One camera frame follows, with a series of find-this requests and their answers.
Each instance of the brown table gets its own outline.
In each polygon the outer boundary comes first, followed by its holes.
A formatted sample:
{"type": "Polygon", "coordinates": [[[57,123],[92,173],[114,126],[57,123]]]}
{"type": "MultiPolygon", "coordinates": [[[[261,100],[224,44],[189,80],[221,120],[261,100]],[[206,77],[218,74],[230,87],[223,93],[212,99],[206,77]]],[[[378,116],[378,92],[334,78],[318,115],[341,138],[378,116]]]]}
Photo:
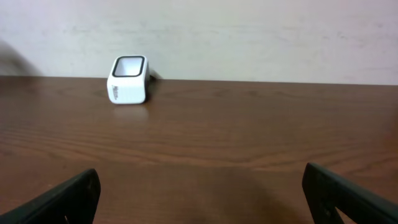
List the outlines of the brown table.
{"type": "Polygon", "coordinates": [[[398,202],[398,86],[0,78],[0,213],[93,167],[95,223],[312,223],[317,162],[398,202]]]}

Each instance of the white backdrop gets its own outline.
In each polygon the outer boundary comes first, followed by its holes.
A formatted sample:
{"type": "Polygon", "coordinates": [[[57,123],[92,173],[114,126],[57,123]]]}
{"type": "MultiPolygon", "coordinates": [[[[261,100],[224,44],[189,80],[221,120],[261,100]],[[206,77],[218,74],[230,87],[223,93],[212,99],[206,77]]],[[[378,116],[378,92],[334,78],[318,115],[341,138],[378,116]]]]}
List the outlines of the white backdrop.
{"type": "Polygon", "coordinates": [[[398,84],[396,0],[1,0],[0,39],[46,76],[398,84]]]}

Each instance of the white wall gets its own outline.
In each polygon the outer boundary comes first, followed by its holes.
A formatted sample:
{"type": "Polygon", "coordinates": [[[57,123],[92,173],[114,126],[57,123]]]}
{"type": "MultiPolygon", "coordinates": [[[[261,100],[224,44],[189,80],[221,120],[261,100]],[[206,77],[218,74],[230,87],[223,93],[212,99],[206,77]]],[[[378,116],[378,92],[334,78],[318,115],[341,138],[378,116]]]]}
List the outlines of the white wall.
{"type": "Polygon", "coordinates": [[[1,0],[0,38],[48,76],[398,84],[396,0],[1,0]]]}

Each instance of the logo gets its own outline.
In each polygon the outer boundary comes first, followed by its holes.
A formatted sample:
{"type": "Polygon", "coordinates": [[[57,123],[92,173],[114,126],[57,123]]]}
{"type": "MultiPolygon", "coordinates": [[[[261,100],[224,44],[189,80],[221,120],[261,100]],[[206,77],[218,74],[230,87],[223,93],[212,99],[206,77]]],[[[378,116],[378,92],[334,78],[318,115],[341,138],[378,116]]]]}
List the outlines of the logo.
{"type": "Polygon", "coordinates": [[[112,85],[114,100],[118,99],[118,89],[119,89],[119,87],[112,85]]]}

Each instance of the dark wood surface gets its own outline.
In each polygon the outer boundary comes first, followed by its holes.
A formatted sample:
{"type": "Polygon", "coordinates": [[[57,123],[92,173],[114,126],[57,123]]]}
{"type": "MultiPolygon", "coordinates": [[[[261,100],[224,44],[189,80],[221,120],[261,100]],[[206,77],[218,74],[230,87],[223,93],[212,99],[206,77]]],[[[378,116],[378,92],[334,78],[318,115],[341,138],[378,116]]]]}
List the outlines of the dark wood surface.
{"type": "Polygon", "coordinates": [[[93,167],[95,223],[312,223],[317,162],[398,202],[398,87],[165,80],[144,105],[99,78],[0,78],[0,213],[93,167]]]}

